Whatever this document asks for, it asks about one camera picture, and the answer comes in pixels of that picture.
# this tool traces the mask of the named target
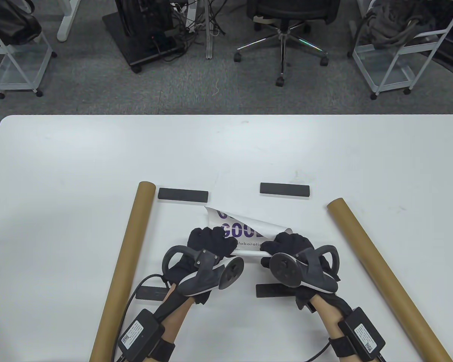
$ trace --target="black glove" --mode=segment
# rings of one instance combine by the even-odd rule
[[[268,252],[270,255],[282,252],[292,255],[293,257],[295,257],[298,252],[301,252],[306,248],[313,248],[313,245],[308,238],[304,238],[299,234],[287,233],[280,233],[275,237],[275,240],[265,241],[260,246],[261,251]],[[332,276],[336,281],[339,281],[339,277],[332,271],[327,259],[321,256],[319,260],[323,271]],[[270,258],[262,258],[260,263],[263,267],[269,268]],[[316,294],[320,294],[320,292],[305,286],[296,288],[295,297],[299,309],[302,309],[305,305],[307,305],[307,307],[313,311],[313,307],[310,305],[309,300],[311,300]]]
[[[194,229],[190,233],[187,246],[194,250],[206,249],[209,252],[218,256],[218,262],[224,257],[232,254],[233,250],[237,248],[237,239],[233,236],[225,238],[225,231],[220,226],[210,229],[209,227],[201,230],[200,228]],[[165,279],[171,284],[178,284],[185,276],[190,275],[197,271],[195,267],[195,260],[187,255],[183,255],[179,262],[171,267],[164,275]],[[195,302],[204,304],[210,292],[195,295]]]

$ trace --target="brown cardboard tube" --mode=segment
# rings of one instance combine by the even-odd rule
[[[332,201],[327,209],[421,358],[425,362],[453,362],[344,199]]]
[[[146,181],[140,182],[137,187],[89,362],[111,360],[119,324],[130,297],[155,191],[156,186]]]

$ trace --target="office chair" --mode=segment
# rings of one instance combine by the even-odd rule
[[[233,57],[235,62],[241,62],[240,51],[269,39],[277,37],[280,40],[280,77],[277,78],[276,86],[284,86],[285,74],[285,45],[290,38],[304,46],[311,47],[321,55],[320,65],[326,67],[329,64],[328,53],[305,39],[291,33],[292,30],[304,26],[304,32],[309,27],[304,25],[307,20],[324,20],[326,24],[332,23],[337,17],[341,0],[247,0],[247,16],[270,17],[280,19],[280,26],[264,25],[275,31],[275,34],[261,38],[253,43],[237,48]],[[297,20],[297,24],[290,26],[290,21]]]

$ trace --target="black wrist strap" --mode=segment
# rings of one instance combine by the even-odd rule
[[[352,308],[347,304],[347,302],[342,299],[340,296],[337,296],[336,294],[330,294],[330,293],[322,293],[320,291],[316,292],[323,300],[325,300],[327,303],[329,303],[331,306],[336,307],[339,309],[342,313],[342,316],[346,318],[349,314],[352,313]],[[316,311],[316,309],[313,307],[313,305],[308,302],[309,305],[307,307],[309,310],[313,313]]]
[[[347,336],[330,339],[330,345],[337,357],[349,357],[356,354],[356,350]]]
[[[171,354],[173,353],[174,347],[174,343],[166,342],[163,338],[161,338],[148,357],[151,357],[153,360],[157,360],[158,362],[168,362]]]
[[[176,309],[181,307],[184,302],[188,300],[189,297],[185,297],[181,295],[176,290],[174,290],[168,298],[161,304],[156,312],[154,312],[154,318],[161,323],[168,317],[171,313],[173,313]]]

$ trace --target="gray carpet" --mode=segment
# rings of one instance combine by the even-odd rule
[[[133,74],[106,32],[101,17],[113,0],[82,0],[68,41],[58,43],[60,9],[56,1],[37,3],[37,14],[59,58],[53,59],[40,88],[9,92],[0,100],[0,120],[10,114],[453,114],[453,74],[432,62],[409,96],[387,92],[369,99],[370,89],[353,60],[348,21],[359,19],[356,0],[342,0],[337,20],[312,24],[306,38],[330,52],[328,67],[308,51],[287,51],[285,86],[275,86],[278,43],[245,51],[240,64],[234,49],[261,34],[253,31],[242,0],[229,0],[218,22],[226,36],[215,38],[214,59],[193,45],[173,63],[155,62]],[[415,65],[424,61],[415,55]]]

